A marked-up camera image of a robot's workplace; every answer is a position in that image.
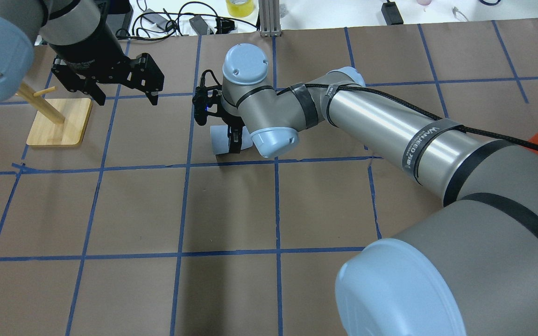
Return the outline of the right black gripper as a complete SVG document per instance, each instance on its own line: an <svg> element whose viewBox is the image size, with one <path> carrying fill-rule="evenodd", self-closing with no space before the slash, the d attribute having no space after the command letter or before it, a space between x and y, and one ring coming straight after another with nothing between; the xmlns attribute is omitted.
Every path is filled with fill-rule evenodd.
<svg viewBox="0 0 538 336"><path fill-rule="evenodd" d="M243 128L245 123L240 116L229 113L222 103L222 94L219 90L213 90L212 95L207 98L207 108L216 105L216 111L207 111L208 116L222 119L228 126L228 153L239 154L243 144Z"/></svg>

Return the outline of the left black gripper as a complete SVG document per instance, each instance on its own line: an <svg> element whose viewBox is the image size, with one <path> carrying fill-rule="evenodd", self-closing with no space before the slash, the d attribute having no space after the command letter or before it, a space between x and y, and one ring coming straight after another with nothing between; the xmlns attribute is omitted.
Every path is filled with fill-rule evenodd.
<svg viewBox="0 0 538 336"><path fill-rule="evenodd" d="M141 53L134 59L124 54L116 36L102 21L91 36L77 44L55 45L57 57L53 75L70 92L80 91L104 106L106 94L99 84L121 84L145 94L153 106L158 105L164 74L152 55Z"/></svg>

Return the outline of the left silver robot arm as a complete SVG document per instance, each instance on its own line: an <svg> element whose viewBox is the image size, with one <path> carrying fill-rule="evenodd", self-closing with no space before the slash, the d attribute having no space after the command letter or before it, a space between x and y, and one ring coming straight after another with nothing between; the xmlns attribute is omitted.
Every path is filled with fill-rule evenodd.
<svg viewBox="0 0 538 336"><path fill-rule="evenodd" d="M0 101L19 89L41 37L57 55L51 70L66 90L103 105L99 85L120 84L158 104L164 75L148 53L134 59L124 54L107 25L113 13L111 0L0 0Z"/></svg>

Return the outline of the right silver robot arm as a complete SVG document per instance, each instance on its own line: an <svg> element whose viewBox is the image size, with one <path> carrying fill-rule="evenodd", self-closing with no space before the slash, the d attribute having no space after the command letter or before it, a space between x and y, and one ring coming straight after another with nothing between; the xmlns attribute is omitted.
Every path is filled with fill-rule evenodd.
<svg viewBox="0 0 538 336"><path fill-rule="evenodd" d="M382 228L345 262L335 298L348 336L538 336L538 145L464 126L366 87L353 67L277 91L264 51L227 51L223 80L192 100L215 153L254 146L285 154L299 134L329 124L376 153L375 191L393 191L389 210L409 217L410 196L441 205L418 223ZM410 196L403 196L403 187Z"/></svg>

